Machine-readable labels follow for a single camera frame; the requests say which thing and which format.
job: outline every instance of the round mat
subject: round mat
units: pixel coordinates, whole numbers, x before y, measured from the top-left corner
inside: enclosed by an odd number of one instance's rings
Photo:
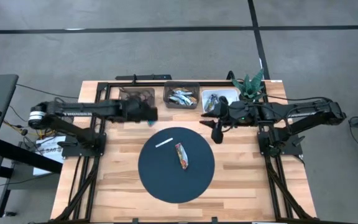
[[[156,147],[161,142],[173,138]],[[188,157],[183,170],[175,145],[181,143]],[[200,196],[212,181],[214,155],[207,141],[187,128],[167,128],[144,144],[138,163],[140,179],[153,197],[170,203],[183,203]]]

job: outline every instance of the snack bar wrapper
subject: snack bar wrapper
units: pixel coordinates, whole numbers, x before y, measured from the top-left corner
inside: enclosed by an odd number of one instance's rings
[[[189,160],[187,159],[185,148],[181,145],[181,143],[176,144],[175,148],[177,149],[182,169],[186,169],[189,165]]]

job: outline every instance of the wooden tabletop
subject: wooden tabletop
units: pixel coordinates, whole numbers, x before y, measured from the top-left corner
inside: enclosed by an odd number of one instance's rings
[[[94,102],[97,84],[97,81],[84,81],[79,102]],[[267,80],[265,85],[268,95],[285,97],[281,81]],[[202,92],[234,87],[200,88]],[[154,126],[149,127],[147,123],[106,125],[108,143],[99,163],[91,222],[131,222],[132,218],[139,218],[140,222],[208,222],[211,217],[227,222],[275,220],[265,161],[257,143],[258,129],[241,127],[230,130],[224,133],[222,144],[215,144],[211,139],[211,129],[199,124],[203,113],[201,102],[195,110],[170,109],[162,100],[163,87],[154,89],[158,108],[158,121]],[[110,98],[118,98],[118,94],[118,88],[113,87]],[[274,98],[269,98],[269,102],[287,103]],[[82,128],[89,127],[89,123],[89,118],[75,118],[75,124]],[[184,127],[200,133],[214,153],[215,173],[211,184],[200,197],[187,203],[167,203],[154,198],[144,189],[137,170],[144,143],[156,132],[170,127]],[[67,206],[77,159],[71,157],[64,162],[51,218],[57,217]],[[293,156],[282,156],[282,161],[289,191],[305,211],[315,217],[303,164]],[[278,189],[277,192],[281,213],[285,217],[282,195]],[[85,193],[80,218],[84,217],[87,198]]]

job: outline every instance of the gray carpet floor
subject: gray carpet floor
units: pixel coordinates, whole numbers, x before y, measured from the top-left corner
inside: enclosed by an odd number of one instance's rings
[[[358,25],[358,1],[254,2],[260,26]],[[246,0],[0,0],[0,29],[251,25]],[[270,77],[283,80],[287,97],[327,96],[349,117],[358,116],[358,30],[261,31],[261,36]],[[259,68],[251,30],[0,34],[0,74],[18,74],[21,84],[63,95],[78,96],[83,80],[118,75],[223,79],[229,70],[241,77]],[[52,99],[18,87],[11,106],[26,118],[31,106]],[[21,124],[11,110],[6,119]],[[358,129],[354,132],[358,138]],[[358,145],[347,122],[320,126],[305,136],[306,172],[318,216],[358,223]],[[22,139],[7,127],[0,138],[13,144]],[[0,223],[48,220],[55,192],[13,191],[7,210],[19,215]]]

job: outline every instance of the artificial plant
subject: artificial plant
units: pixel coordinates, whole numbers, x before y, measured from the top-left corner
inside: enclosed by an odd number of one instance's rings
[[[233,85],[237,87],[240,90],[240,95],[242,96],[242,99],[240,100],[247,100],[247,101],[257,101],[263,97],[264,94],[259,94],[258,91],[260,91],[263,87],[260,86],[260,82],[262,81],[264,77],[264,70],[261,69],[256,76],[252,78],[251,81],[249,81],[249,75],[247,74],[244,78],[243,84],[239,83],[236,78],[233,76],[231,81],[233,82]]]

